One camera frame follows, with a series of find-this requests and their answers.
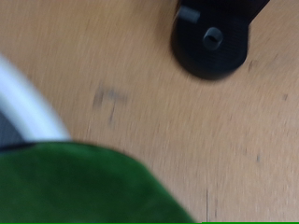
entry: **dark mark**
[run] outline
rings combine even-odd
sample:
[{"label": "dark mark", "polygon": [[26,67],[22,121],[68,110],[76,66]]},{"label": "dark mark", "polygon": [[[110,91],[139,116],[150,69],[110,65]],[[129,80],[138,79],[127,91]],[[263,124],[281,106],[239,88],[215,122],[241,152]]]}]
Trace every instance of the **dark mark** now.
[{"label": "dark mark", "polygon": [[91,19],[88,19],[88,21],[86,23],[85,31],[87,31],[88,28],[90,27],[90,22],[91,22]]},{"label": "dark mark", "polygon": [[112,111],[111,111],[111,114],[110,114],[110,117],[109,117],[109,124],[112,123],[112,120],[113,120],[113,116],[114,116],[114,111],[115,111],[115,101],[114,101],[114,104],[113,104],[113,107],[112,107]]},{"label": "dark mark", "polygon": [[93,98],[93,107],[102,105],[104,100],[104,94],[104,91],[99,88]]},{"label": "dark mark", "polygon": [[208,222],[208,191],[206,189],[206,222]]},{"label": "dark mark", "polygon": [[284,101],[287,101],[287,100],[288,100],[288,97],[289,97],[289,94],[283,94],[283,100],[284,100]]},{"label": "dark mark", "polygon": [[215,218],[217,218],[218,199],[215,201]]},{"label": "dark mark", "polygon": [[256,60],[252,60],[250,63],[249,63],[249,72],[254,68],[256,67],[258,64],[258,61]]},{"label": "dark mark", "polygon": [[277,58],[278,58],[278,54],[274,57],[274,60],[273,60],[273,61],[275,61]]},{"label": "dark mark", "polygon": [[120,103],[120,102],[126,103],[127,96],[115,91],[114,89],[105,88],[102,85],[100,85],[93,98],[93,107],[100,107],[103,104],[105,99],[108,99],[109,101],[113,101],[113,107],[109,117],[109,124],[111,124],[115,112],[116,103]]}]

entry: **black object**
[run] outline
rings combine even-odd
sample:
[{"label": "black object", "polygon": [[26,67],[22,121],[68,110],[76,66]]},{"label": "black object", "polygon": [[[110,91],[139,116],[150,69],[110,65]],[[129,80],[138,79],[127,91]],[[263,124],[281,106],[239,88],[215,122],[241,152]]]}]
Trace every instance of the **black object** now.
[{"label": "black object", "polygon": [[194,76],[220,79],[247,57],[249,25],[269,0],[181,0],[172,34],[179,63]]}]

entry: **stain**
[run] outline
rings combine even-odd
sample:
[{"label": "stain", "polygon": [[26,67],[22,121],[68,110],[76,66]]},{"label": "stain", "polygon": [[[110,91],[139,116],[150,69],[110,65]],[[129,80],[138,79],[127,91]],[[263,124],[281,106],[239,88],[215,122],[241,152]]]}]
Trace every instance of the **stain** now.
[{"label": "stain", "polygon": [[249,63],[249,72],[250,72],[253,68],[257,67],[257,65],[258,65],[258,61],[256,61],[256,60],[252,60],[252,61]]},{"label": "stain", "polygon": [[287,101],[287,100],[288,100],[288,97],[289,97],[289,94],[283,94],[283,100],[284,100],[284,101]]},{"label": "stain", "polygon": [[206,189],[206,222],[208,222],[208,190]]}]

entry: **wood grain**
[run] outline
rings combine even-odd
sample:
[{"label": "wood grain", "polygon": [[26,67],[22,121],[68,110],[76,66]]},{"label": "wood grain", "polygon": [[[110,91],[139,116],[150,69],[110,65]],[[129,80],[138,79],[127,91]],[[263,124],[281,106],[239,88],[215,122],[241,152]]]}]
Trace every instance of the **wood grain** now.
[{"label": "wood grain", "polygon": [[198,221],[298,220],[299,1],[270,1],[246,62],[219,82],[173,58],[175,7],[2,0],[0,51],[76,140],[143,161]]}]

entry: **scratch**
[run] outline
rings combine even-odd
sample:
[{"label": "scratch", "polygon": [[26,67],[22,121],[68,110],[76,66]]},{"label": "scratch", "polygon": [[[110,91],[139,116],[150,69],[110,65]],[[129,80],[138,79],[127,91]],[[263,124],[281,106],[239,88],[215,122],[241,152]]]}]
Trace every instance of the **scratch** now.
[{"label": "scratch", "polygon": [[93,106],[101,106],[104,100],[104,91],[99,90],[93,98]]},{"label": "scratch", "polygon": [[249,63],[249,72],[252,70],[252,68],[254,68],[257,65],[257,63],[258,63],[258,61],[256,61],[256,60],[252,60]]},{"label": "scratch", "polygon": [[208,222],[208,191],[206,189],[206,222]]},{"label": "scratch", "polygon": [[289,97],[289,94],[283,94],[283,100],[284,100],[284,101],[287,101],[287,100],[288,100],[288,97]]},{"label": "scratch", "polygon": [[115,111],[115,104],[116,104],[116,102],[114,101],[112,111],[111,111],[111,114],[110,114],[110,117],[109,117],[109,124],[111,124],[112,121],[113,121],[113,116],[114,116],[114,111]]},{"label": "scratch", "polygon": [[215,218],[217,218],[217,210],[218,210],[218,199],[215,201]]}]

